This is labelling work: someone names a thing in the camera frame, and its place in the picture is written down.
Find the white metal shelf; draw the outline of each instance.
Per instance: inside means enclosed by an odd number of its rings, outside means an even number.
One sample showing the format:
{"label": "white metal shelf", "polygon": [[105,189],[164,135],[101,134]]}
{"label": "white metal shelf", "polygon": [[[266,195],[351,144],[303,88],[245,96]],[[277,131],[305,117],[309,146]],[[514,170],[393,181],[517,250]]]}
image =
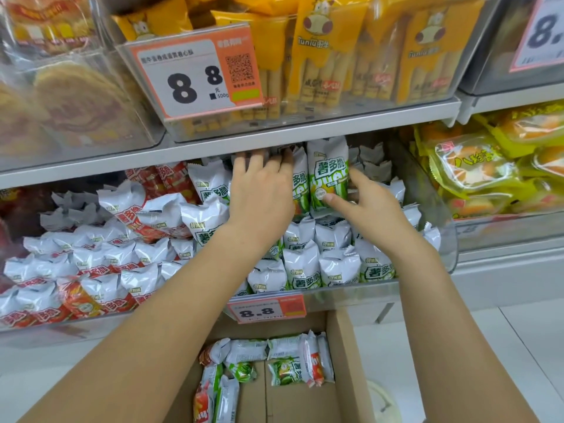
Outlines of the white metal shelf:
{"label": "white metal shelf", "polygon": [[0,172],[0,189],[74,177],[85,177],[198,157],[236,153],[256,148],[274,147],[335,135],[354,134],[432,120],[443,120],[456,117],[459,108],[460,100],[458,98],[451,98],[436,104],[411,106],[385,112],[355,115],[297,126],[280,127],[263,132],[231,135],[182,144],[175,144],[166,136],[157,147],[146,150]]}
{"label": "white metal shelf", "polygon": [[564,98],[564,83],[547,84],[483,96],[469,95],[462,90],[458,90],[456,96],[462,102],[456,120],[465,125],[472,114],[562,99]]}

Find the cartoon cow logo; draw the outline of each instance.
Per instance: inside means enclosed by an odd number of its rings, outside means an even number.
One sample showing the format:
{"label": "cartoon cow logo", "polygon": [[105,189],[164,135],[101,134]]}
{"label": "cartoon cow logo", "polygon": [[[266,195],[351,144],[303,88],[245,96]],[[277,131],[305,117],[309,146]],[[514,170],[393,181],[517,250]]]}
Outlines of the cartoon cow logo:
{"label": "cartoon cow logo", "polygon": [[130,20],[129,23],[135,30],[135,33],[137,35],[136,40],[149,40],[150,38],[156,37],[156,35],[154,35],[149,28],[146,14],[143,15],[142,19],[138,21]]}
{"label": "cartoon cow logo", "polygon": [[436,43],[444,37],[446,29],[442,25],[447,11],[448,8],[440,12],[431,12],[427,20],[427,27],[415,35],[415,41],[419,44],[429,44]]}
{"label": "cartoon cow logo", "polygon": [[313,35],[327,35],[333,29],[329,18],[331,6],[335,0],[315,0],[314,10],[303,20],[303,27]]}

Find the qr code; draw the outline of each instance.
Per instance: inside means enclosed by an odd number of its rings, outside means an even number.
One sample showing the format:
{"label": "qr code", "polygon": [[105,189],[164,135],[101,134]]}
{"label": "qr code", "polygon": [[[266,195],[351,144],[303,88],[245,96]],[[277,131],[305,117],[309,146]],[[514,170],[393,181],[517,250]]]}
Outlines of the qr code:
{"label": "qr code", "polygon": [[243,82],[245,80],[253,80],[253,64],[250,61],[250,54],[226,56],[227,66],[229,67],[229,75],[233,83]]}

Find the price number 8.8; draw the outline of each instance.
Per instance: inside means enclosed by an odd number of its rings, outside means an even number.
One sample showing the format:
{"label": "price number 8.8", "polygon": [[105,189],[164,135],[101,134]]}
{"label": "price number 8.8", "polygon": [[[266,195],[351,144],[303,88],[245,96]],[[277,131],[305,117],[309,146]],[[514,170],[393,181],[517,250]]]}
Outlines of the price number 8.8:
{"label": "price number 8.8", "polygon": [[547,14],[540,18],[535,24],[535,32],[531,35],[527,42],[527,46],[532,49],[538,49],[546,43],[558,44],[562,39],[562,33],[554,35],[552,38],[552,30],[558,22],[558,15]]}
{"label": "price number 8.8", "polygon": [[[221,71],[215,65],[207,66],[204,70],[208,76],[208,83],[211,85],[218,85],[223,83]],[[173,98],[180,104],[191,104],[198,99],[198,93],[191,87],[192,80],[186,74],[174,73],[171,74],[167,83],[173,90]]]}
{"label": "price number 8.8", "polygon": [[253,316],[273,315],[274,314],[274,310],[271,307],[262,308],[261,312],[262,313],[255,314],[251,310],[241,310],[241,311],[239,311],[239,315],[241,315],[242,318],[252,318]]}

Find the finger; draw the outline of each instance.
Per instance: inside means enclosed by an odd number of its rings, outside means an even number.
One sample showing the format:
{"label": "finger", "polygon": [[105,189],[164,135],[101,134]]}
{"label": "finger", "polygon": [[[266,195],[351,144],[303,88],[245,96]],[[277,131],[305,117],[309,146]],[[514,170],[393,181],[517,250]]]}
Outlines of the finger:
{"label": "finger", "polygon": [[349,221],[354,218],[355,211],[358,210],[358,206],[333,193],[327,193],[323,196],[323,201]]}
{"label": "finger", "polygon": [[233,161],[233,177],[242,177],[245,174],[245,154],[237,153]]}
{"label": "finger", "polygon": [[282,163],[280,165],[280,173],[292,177],[294,175],[294,153],[289,148],[284,150]]}
{"label": "finger", "polygon": [[264,167],[264,148],[253,150],[253,155],[250,156],[249,169],[247,172],[257,172]]}
{"label": "finger", "polygon": [[264,168],[276,174],[280,170],[281,162],[282,162],[282,156],[280,155],[273,156],[270,158],[268,162],[266,162]]}
{"label": "finger", "polygon": [[352,181],[356,188],[360,188],[362,184],[370,181],[370,178],[359,171],[356,167],[349,168],[349,179]]}

